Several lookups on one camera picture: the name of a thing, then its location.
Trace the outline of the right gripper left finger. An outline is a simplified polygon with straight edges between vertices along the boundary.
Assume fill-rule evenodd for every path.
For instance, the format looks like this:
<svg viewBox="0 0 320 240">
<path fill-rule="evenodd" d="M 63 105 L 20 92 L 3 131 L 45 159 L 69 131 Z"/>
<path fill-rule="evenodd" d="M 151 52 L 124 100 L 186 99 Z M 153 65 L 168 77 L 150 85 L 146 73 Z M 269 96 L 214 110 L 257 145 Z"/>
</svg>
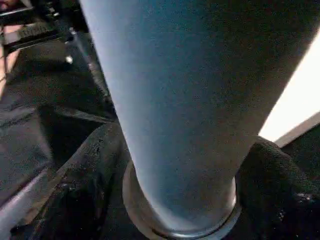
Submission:
<svg viewBox="0 0 320 240">
<path fill-rule="evenodd" d="M 10 229 L 12 240 L 95 240 L 125 141 L 118 123 L 95 129 Z"/>
</svg>

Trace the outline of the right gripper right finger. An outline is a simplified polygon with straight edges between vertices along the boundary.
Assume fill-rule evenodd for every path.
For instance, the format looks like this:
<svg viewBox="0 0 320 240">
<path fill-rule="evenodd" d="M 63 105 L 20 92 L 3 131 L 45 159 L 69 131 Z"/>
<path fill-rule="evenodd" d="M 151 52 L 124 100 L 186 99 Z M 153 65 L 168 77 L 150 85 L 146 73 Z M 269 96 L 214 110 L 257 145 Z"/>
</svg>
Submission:
<svg viewBox="0 0 320 240">
<path fill-rule="evenodd" d="M 257 240 L 318 240 L 320 186 L 276 144 L 258 137 L 236 176 Z"/>
</svg>

